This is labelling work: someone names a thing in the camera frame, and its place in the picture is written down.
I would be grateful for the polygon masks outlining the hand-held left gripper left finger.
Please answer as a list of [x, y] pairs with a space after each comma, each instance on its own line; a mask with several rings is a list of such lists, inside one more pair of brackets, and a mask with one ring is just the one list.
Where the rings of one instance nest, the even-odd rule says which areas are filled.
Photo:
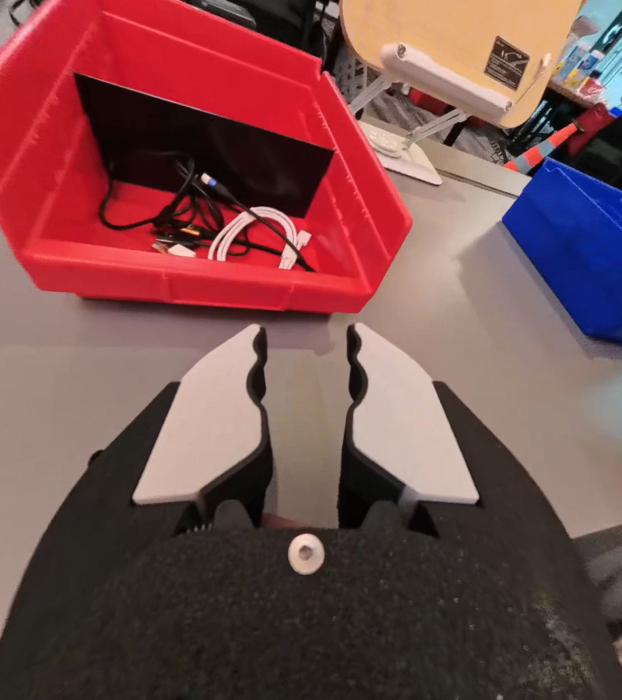
[[257, 324], [183, 376], [132, 494], [135, 505], [193, 503], [203, 521], [225, 501], [261, 509], [273, 474], [265, 396], [267, 337]]

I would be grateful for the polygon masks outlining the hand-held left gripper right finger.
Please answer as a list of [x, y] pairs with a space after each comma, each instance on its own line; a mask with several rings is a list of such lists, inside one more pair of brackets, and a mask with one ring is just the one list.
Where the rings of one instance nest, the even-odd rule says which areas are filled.
[[338, 523], [357, 529], [376, 503], [421, 527], [426, 503], [477, 505], [477, 487], [438, 389], [411, 356], [364, 323], [347, 329], [351, 405], [345, 419]]

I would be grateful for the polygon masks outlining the blue storage bin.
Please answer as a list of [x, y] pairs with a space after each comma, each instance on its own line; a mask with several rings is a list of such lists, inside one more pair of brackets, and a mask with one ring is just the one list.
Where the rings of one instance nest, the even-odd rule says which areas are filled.
[[622, 344], [622, 191], [548, 157], [502, 222], [579, 330]]

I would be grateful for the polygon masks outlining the red storage bin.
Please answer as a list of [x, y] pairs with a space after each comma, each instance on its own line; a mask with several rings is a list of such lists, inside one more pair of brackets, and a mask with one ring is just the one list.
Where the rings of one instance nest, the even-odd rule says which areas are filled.
[[[302, 261], [280, 269], [260, 248], [282, 252], [284, 242], [258, 222], [258, 249], [243, 257], [157, 252], [149, 220], [176, 192], [107, 172], [74, 73], [331, 149], [306, 216], [287, 215], [310, 234], [301, 254], [312, 271]], [[182, 1], [47, 1], [0, 49], [0, 227], [44, 291], [358, 312], [412, 223], [332, 77], [298, 49]]]

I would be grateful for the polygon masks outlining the grey desk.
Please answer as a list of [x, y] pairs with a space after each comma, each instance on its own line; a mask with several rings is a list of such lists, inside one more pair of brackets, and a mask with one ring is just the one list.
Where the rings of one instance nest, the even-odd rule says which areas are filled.
[[[622, 347], [564, 318], [500, 223], [510, 195], [451, 176], [438, 188], [395, 181], [414, 226], [359, 320], [473, 409], [570, 535], [621, 524]], [[268, 334], [271, 508], [334, 524], [352, 321], [41, 292], [0, 232], [0, 633], [88, 457], [249, 323]]]

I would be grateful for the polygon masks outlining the black divider of red bin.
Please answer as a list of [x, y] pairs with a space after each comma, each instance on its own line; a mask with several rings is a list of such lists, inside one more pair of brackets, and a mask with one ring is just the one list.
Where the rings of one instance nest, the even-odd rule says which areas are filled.
[[306, 216], [333, 151], [174, 101], [74, 73], [102, 162], [115, 180], [175, 193], [190, 160], [248, 207]]

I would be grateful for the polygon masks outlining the orange traffic cone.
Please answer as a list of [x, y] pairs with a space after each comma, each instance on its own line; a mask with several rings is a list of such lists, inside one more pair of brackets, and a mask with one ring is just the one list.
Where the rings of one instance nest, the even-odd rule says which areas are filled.
[[568, 126], [554, 132], [544, 141], [528, 148], [524, 153], [503, 165], [503, 168], [520, 174], [528, 174], [540, 165], [557, 148], [564, 144], [571, 136], [579, 132], [577, 121], [573, 121]]

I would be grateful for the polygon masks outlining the wooden stand with white base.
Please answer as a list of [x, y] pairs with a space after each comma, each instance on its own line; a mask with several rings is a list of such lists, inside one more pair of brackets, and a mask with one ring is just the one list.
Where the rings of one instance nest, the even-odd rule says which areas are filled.
[[383, 167], [423, 183], [442, 179], [418, 143], [476, 117], [517, 127], [533, 113], [584, 1], [341, 1], [347, 45], [377, 72], [350, 103], [356, 115], [394, 83], [452, 110], [403, 139], [362, 127]]

